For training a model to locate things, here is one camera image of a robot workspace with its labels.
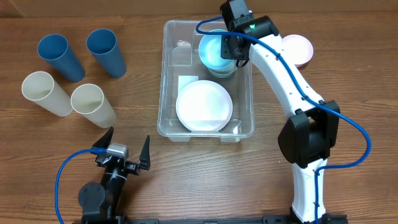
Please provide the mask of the light blue bowl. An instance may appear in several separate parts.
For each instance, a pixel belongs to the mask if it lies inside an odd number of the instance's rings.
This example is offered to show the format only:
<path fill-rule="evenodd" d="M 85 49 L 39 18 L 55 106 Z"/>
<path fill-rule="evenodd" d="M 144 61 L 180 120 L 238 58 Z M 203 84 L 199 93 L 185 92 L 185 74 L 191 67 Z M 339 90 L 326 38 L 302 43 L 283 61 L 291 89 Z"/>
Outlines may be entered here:
<path fill-rule="evenodd" d="M 236 69 L 236 61 L 221 57 L 222 35 L 204 35 L 198 52 L 202 63 L 216 73 L 230 73 Z"/>

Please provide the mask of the pink plate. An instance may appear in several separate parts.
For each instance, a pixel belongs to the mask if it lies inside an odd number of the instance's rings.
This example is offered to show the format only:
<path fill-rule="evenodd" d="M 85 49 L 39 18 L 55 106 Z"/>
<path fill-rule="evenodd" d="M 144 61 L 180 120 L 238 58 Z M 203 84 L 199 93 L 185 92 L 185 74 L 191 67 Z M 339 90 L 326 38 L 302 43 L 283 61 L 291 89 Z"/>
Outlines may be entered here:
<path fill-rule="evenodd" d="M 219 131 L 232 117 L 233 101 L 220 84 L 199 80 L 188 84 L 178 94 L 176 113 L 190 131 Z"/>

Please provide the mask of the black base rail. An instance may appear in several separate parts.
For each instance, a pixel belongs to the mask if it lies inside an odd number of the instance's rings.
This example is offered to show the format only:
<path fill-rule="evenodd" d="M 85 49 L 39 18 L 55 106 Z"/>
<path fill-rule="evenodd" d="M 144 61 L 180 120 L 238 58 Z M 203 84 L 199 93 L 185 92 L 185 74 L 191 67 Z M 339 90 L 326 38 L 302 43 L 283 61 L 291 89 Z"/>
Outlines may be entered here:
<path fill-rule="evenodd" d="M 183 220 L 158 220 L 151 219 L 128 219 L 118 216 L 113 220 L 103 221 L 78 221 L 78 223 L 124 223 L 124 224 L 299 224 L 300 220 L 293 215 L 264 215 L 260 218 L 221 218 L 221 219 L 183 219 Z"/>

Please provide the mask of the clear plastic storage container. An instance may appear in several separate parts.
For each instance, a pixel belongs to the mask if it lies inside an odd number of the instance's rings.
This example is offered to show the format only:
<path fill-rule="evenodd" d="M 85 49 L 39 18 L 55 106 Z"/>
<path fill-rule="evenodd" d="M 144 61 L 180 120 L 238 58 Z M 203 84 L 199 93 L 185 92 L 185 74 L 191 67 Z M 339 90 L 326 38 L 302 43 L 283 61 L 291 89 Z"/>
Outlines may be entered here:
<path fill-rule="evenodd" d="M 222 21 L 201 25 L 199 21 L 171 20 L 164 25 L 157 130 L 173 142 L 188 142 L 191 138 L 238 142 L 254 134 L 252 64 L 237 68 L 229 77 L 217 78 L 201 62 L 198 53 L 203 36 L 197 29 L 211 31 L 225 28 Z M 211 80 L 220 84 L 232 99 L 232 117 L 219 131 L 190 131 L 178 119 L 178 94 L 186 85 L 197 80 Z"/>

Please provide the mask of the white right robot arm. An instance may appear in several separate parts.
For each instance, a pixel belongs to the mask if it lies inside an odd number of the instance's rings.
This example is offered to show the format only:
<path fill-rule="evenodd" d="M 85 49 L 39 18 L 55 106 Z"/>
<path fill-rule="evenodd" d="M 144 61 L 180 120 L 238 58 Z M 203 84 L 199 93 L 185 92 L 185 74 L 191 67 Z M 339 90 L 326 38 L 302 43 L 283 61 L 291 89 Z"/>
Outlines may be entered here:
<path fill-rule="evenodd" d="M 291 163 L 294 200 L 290 208 L 295 223 L 331 223 L 323 203 L 323 167 L 335 146 L 340 108 L 324 99 L 307 83 L 299 66 L 313 53 L 301 35 L 282 37 L 267 16 L 223 17 L 221 56 L 250 61 L 263 74 L 287 121 L 278 135 L 281 153 Z"/>

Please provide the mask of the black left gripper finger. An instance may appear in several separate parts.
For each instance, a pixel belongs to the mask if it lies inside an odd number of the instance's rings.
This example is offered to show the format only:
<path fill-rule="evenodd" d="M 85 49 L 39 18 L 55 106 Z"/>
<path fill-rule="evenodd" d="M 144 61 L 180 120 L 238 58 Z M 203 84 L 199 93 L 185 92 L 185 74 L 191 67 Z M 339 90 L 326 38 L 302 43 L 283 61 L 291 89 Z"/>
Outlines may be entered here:
<path fill-rule="evenodd" d="M 111 126 L 107 130 L 107 132 L 92 145 L 92 148 L 107 149 L 108 146 L 111 144 L 113 133 L 114 133 L 114 128 Z"/>
<path fill-rule="evenodd" d="M 139 167 L 140 169 L 143 170 L 149 170 L 150 169 L 150 136 L 147 135 L 145 143 L 143 145 L 141 154 L 139 156 L 140 164 Z"/>

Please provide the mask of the pink bowl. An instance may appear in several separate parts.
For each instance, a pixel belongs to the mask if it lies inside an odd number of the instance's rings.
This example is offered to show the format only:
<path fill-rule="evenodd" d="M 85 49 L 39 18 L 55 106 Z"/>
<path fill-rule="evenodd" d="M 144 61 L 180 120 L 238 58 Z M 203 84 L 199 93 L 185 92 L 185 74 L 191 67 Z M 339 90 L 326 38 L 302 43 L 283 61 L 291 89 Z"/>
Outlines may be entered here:
<path fill-rule="evenodd" d="M 305 65 L 313 57 L 313 46 L 302 35 L 291 34 L 283 37 L 282 46 L 286 56 L 296 67 Z"/>

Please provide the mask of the blue cup far left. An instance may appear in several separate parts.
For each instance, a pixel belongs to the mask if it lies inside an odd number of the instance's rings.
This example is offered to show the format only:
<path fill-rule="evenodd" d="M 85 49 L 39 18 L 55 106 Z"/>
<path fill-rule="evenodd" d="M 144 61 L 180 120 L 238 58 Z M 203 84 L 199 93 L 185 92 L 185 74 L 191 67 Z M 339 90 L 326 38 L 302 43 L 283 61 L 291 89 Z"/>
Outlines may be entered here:
<path fill-rule="evenodd" d="M 85 69 L 63 35 L 45 36 L 38 43 L 37 53 L 68 81 L 77 83 L 84 79 Z"/>

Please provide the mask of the cream cup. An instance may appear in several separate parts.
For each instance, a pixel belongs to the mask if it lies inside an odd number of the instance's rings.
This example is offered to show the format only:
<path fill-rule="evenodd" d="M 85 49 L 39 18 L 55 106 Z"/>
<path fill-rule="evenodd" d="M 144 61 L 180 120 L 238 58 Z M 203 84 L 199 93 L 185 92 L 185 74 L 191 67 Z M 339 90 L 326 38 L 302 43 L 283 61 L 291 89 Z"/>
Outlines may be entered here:
<path fill-rule="evenodd" d="M 73 111 L 70 97 L 47 72 L 28 75 L 22 82 L 21 92 L 29 101 L 59 117 L 68 116 Z"/>
<path fill-rule="evenodd" d="M 117 117 L 103 90 L 92 83 L 77 87 L 70 100 L 72 108 L 100 128 L 110 128 Z"/>

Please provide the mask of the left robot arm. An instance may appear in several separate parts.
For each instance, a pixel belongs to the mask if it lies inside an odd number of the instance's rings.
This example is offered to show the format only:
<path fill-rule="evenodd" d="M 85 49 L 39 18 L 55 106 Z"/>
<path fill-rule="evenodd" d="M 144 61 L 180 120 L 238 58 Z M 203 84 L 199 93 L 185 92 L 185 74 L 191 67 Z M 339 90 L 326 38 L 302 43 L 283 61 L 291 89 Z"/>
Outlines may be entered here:
<path fill-rule="evenodd" d="M 89 182 L 79 191 L 78 203 L 82 208 L 82 223 L 129 223 L 127 216 L 118 212 L 127 176 L 139 175 L 150 169 L 150 137 L 147 136 L 139 156 L 139 163 L 128 160 L 129 149 L 124 144 L 112 142 L 114 128 L 98 139 L 93 149 L 103 149 L 96 156 L 97 166 L 104 168 L 100 182 Z"/>

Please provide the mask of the grey bowl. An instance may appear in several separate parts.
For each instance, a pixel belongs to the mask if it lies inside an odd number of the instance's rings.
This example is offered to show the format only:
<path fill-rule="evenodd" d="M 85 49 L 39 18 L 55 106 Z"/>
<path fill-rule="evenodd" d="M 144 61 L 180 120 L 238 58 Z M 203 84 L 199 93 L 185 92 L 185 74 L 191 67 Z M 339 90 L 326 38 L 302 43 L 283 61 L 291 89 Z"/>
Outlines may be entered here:
<path fill-rule="evenodd" d="M 236 62 L 233 60 L 229 65 L 221 69 L 208 68 L 210 73 L 216 78 L 227 78 L 237 69 Z"/>

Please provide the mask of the blue cup near container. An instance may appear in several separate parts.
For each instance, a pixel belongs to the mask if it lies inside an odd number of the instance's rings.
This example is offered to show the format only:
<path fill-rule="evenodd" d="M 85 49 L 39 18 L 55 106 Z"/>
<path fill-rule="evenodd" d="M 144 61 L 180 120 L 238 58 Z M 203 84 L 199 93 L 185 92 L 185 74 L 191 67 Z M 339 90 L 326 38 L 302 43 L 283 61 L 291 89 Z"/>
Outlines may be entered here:
<path fill-rule="evenodd" d="M 113 78 L 124 76 L 127 68 L 113 31 L 94 30 L 87 37 L 86 47 L 109 76 Z"/>

